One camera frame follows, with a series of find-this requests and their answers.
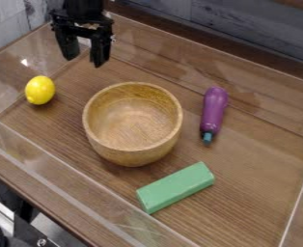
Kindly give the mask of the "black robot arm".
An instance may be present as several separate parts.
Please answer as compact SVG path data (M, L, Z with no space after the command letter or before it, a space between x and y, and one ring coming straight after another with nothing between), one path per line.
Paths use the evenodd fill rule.
M50 10L52 30L62 57L70 61L80 55L78 39L90 41L90 62L98 68L109 60L113 19L104 13L102 0L64 0Z

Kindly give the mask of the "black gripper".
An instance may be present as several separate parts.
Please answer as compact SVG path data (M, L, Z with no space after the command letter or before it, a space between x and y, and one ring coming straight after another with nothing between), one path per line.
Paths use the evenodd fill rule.
M100 68L110 56L113 19L104 14L94 18L70 16L66 10L50 10L50 17L62 57L70 61L80 55L77 37L90 39L90 61Z

